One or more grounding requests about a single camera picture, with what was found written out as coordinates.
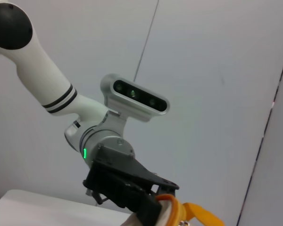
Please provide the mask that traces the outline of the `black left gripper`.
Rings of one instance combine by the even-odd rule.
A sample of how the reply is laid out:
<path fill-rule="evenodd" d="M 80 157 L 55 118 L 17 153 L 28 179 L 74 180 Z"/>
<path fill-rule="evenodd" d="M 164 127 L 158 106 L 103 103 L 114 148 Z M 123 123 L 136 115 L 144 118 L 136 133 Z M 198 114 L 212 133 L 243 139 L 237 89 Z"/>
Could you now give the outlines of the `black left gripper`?
<path fill-rule="evenodd" d="M 140 164 L 131 154 L 126 155 L 100 145 L 83 185 L 111 200 L 119 207 L 135 213 L 141 223 L 156 223 L 162 205 L 154 196 L 175 196 L 179 186 Z"/>

